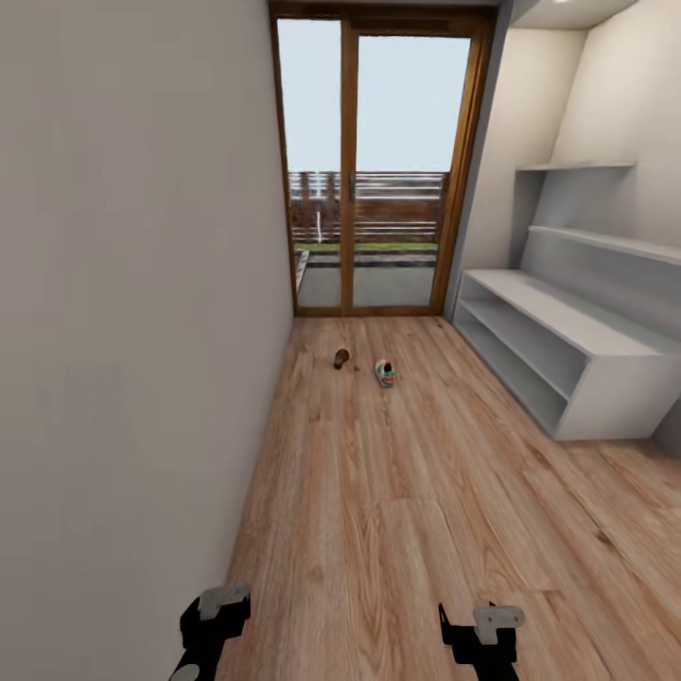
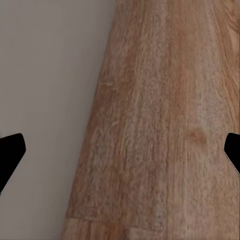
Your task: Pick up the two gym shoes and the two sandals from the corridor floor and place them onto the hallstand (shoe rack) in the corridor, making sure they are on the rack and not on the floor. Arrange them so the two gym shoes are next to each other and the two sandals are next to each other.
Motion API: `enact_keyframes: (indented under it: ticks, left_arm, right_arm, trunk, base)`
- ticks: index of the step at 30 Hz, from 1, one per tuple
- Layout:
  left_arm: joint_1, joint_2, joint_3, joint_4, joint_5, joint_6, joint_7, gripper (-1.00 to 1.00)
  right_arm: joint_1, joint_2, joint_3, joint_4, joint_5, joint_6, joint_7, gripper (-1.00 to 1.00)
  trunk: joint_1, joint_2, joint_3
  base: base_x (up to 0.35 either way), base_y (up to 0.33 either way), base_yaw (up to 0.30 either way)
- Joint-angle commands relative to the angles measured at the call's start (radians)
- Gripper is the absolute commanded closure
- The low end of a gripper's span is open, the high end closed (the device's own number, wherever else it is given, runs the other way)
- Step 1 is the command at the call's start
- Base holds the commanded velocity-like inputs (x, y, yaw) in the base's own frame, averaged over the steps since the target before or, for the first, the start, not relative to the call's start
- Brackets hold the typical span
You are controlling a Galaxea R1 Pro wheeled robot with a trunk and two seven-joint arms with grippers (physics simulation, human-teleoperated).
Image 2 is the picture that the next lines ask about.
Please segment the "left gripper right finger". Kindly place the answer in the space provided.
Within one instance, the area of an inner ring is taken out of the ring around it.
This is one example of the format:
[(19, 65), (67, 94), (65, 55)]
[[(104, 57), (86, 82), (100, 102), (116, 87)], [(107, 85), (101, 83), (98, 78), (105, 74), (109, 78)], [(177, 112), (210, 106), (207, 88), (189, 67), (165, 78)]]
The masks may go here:
[(235, 133), (228, 133), (224, 151), (240, 173), (240, 135)]

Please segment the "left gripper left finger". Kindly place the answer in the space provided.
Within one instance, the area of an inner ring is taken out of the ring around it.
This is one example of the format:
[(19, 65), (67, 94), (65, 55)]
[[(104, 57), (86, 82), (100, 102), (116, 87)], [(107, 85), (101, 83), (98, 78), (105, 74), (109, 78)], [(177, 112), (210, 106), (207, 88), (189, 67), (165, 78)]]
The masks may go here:
[(0, 193), (25, 153), (22, 133), (0, 138)]

